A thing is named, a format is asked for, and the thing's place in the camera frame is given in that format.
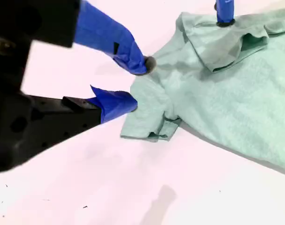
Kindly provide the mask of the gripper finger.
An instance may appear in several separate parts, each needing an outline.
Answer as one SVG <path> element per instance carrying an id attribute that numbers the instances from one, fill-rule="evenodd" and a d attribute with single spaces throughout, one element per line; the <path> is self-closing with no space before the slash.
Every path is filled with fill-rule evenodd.
<path id="1" fill-rule="evenodd" d="M 217 26 L 228 27 L 235 23 L 234 0 L 216 0 L 214 9 L 217 15 Z"/>
<path id="2" fill-rule="evenodd" d="M 18 148 L 25 162 L 46 149 L 100 124 L 137 109 L 137 100 L 125 91 L 91 87 L 95 96 L 62 99 L 32 96 L 29 125 Z"/>
<path id="3" fill-rule="evenodd" d="M 153 71 L 156 60 L 144 56 L 131 32 L 88 1 L 81 2 L 74 42 L 109 56 L 133 75 Z"/>

